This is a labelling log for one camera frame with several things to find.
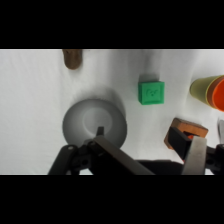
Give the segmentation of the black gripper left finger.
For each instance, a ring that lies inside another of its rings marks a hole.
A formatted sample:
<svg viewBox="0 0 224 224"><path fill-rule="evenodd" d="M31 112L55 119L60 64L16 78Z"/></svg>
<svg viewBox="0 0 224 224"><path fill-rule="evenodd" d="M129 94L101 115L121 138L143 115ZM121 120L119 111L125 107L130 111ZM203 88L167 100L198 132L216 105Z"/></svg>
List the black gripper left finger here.
<svg viewBox="0 0 224 224"><path fill-rule="evenodd" d="M99 127L94 139L81 147L66 145L54 160L49 175L79 175L88 169L94 175L153 175L153 172L132 159L104 137L104 128Z"/></svg>

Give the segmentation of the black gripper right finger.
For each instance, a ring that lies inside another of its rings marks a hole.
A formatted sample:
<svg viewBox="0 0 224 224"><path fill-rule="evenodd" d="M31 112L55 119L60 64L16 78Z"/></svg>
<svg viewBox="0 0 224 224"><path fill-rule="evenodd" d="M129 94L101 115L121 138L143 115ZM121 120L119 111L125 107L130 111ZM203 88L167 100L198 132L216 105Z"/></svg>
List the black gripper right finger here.
<svg viewBox="0 0 224 224"><path fill-rule="evenodd" d="M206 169L214 175L224 175L224 144L209 147L206 138L189 139L176 127L169 129L168 142L184 161L182 175L204 175Z"/></svg>

